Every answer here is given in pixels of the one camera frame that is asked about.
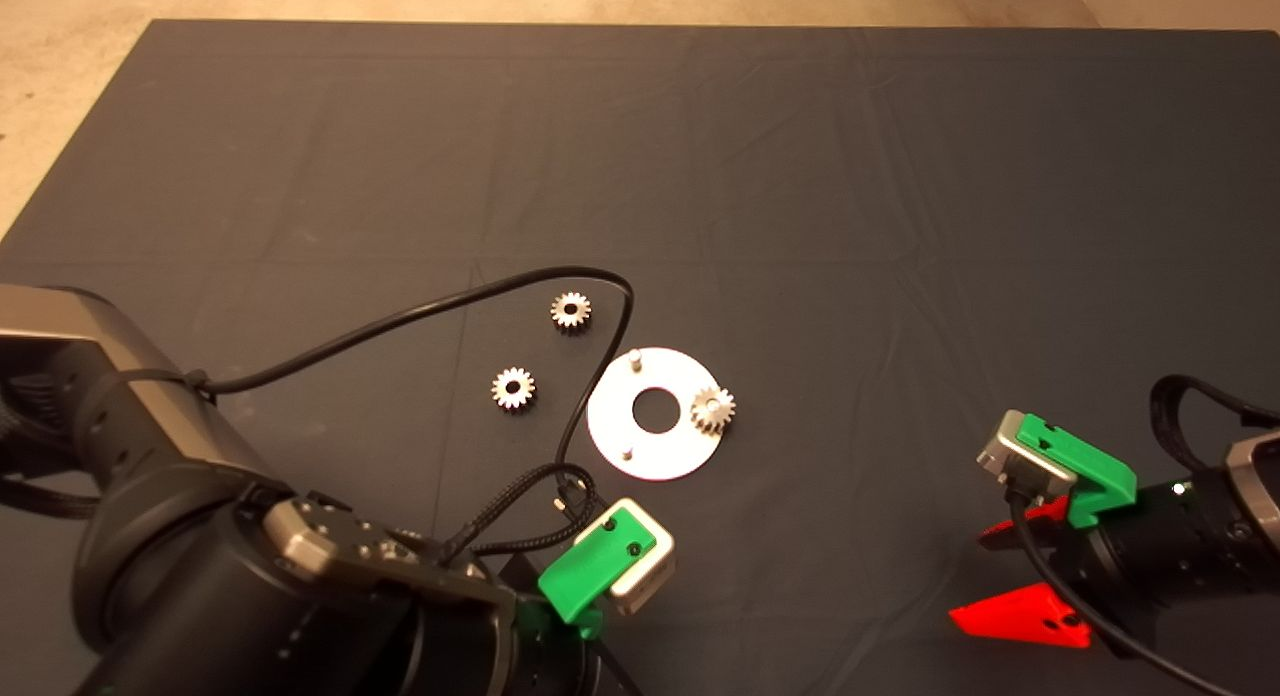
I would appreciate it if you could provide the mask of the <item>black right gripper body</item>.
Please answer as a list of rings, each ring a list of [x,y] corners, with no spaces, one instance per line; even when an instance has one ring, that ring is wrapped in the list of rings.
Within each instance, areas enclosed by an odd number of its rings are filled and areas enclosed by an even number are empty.
[[[1071,522],[1062,532],[1062,578],[1097,613],[1132,637],[1155,637],[1164,604],[1149,587],[1147,548],[1161,512],[1171,504],[1166,491],[1139,491],[1133,505],[1102,512],[1092,527]]]

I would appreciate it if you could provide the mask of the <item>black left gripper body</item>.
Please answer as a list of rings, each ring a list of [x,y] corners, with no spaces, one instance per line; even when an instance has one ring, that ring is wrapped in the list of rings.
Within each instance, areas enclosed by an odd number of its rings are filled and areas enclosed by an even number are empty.
[[[640,695],[635,679],[599,640],[582,640],[538,591],[540,572],[524,554],[498,577],[517,597],[512,658],[503,695]]]

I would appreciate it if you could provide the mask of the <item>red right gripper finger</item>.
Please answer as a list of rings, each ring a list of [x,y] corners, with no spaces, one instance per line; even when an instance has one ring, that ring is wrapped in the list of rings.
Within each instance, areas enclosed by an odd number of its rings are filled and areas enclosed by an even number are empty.
[[[1070,496],[1057,496],[1052,503],[1034,505],[1025,513],[1027,526],[1034,545],[1039,549],[1056,549],[1064,535],[1070,531],[1068,512]],[[984,528],[978,544],[988,551],[1007,551],[1021,549],[1021,539],[1011,519]]]
[[[1088,649],[1092,628],[1047,583],[1028,585],[948,612],[972,637]]]

